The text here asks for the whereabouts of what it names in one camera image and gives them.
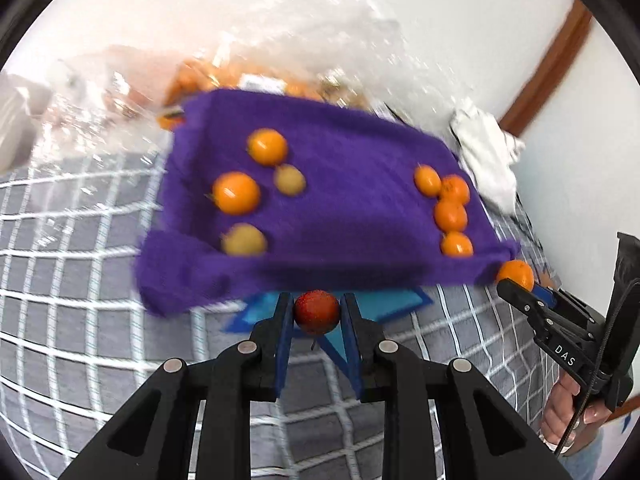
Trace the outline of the right hand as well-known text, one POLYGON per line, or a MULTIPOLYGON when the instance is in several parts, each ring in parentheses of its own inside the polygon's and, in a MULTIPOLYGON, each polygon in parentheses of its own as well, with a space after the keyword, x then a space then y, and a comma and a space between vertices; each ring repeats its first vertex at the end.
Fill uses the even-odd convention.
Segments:
MULTIPOLYGON (((560 443, 568 423, 574 416, 574 397, 579 393, 578 383, 562 370, 559 379, 549 393, 540 421, 539 433, 552 448, 560 443)), ((611 415, 612 412, 602 401, 588 405, 582 413, 582 421, 578 431, 573 430, 567 439, 572 442, 572 445, 565 455, 570 456, 590 445, 597 437, 599 428, 611 415)))

